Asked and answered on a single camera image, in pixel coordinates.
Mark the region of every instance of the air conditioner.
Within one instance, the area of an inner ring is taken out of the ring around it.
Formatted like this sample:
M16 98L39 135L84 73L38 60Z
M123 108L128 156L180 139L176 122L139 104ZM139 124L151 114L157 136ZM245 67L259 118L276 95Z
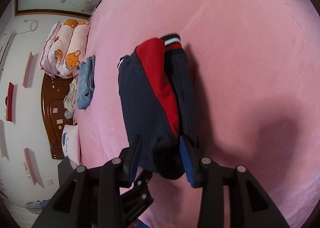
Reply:
M12 44L13 34L11 31L4 31L0 37L0 70L4 68L4 62Z

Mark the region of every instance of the bed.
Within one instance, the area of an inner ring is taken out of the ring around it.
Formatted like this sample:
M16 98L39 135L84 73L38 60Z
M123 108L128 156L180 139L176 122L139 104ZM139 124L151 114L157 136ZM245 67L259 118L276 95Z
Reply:
M117 63L146 39L178 33L196 68L197 137L205 156L244 164L292 228L320 198L320 18L310 0L103 0L91 20L95 91L75 110L82 164L128 146ZM149 183L153 228L196 227L201 189L185 175Z
M63 105L71 81L72 79L60 77L51 78L47 74L44 74L42 81L41 111L53 159L64 159L61 144L62 131L66 124L73 124L72 119L67 120L64 117L65 108Z

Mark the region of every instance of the pillow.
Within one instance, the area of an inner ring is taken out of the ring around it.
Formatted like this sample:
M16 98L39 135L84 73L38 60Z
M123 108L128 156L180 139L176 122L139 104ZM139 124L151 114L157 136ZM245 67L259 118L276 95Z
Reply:
M67 55L61 64L60 77L75 77L80 72L80 63L85 60L90 21L80 22L71 38Z
M78 125L66 124L62 132L62 150L63 155L80 165L80 143Z
M66 57L73 31L78 25L74 19L66 20L61 26L54 43L51 46L48 60L55 75L60 75L64 58Z
M47 41L45 42L45 45L43 47L43 52L42 52L40 64L39 64L40 69L44 70L45 73L47 75L50 75L51 77L55 77L55 75L53 74L51 67L49 65L48 54L60 27L61 27L61 23L59 21L52 27L49 37L47 38Z

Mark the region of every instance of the blue gripper pad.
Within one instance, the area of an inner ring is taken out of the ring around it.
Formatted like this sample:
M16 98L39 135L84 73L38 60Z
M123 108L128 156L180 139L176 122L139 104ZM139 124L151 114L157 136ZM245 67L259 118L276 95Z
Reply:
M196 180L194 177L194 167L192 165L192 161L188 153L187 145L183 136L180 136L180 155L181 155L184 171L187 175L187 180L190 183L190 185L194 187L196 185Z

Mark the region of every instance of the wall outlet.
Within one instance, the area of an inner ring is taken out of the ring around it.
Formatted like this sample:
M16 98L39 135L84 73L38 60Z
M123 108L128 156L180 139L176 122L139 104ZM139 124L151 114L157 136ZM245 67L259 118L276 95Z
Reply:
M47 183L48 183L48 185L53 185L52 179L51 178L47 178Z

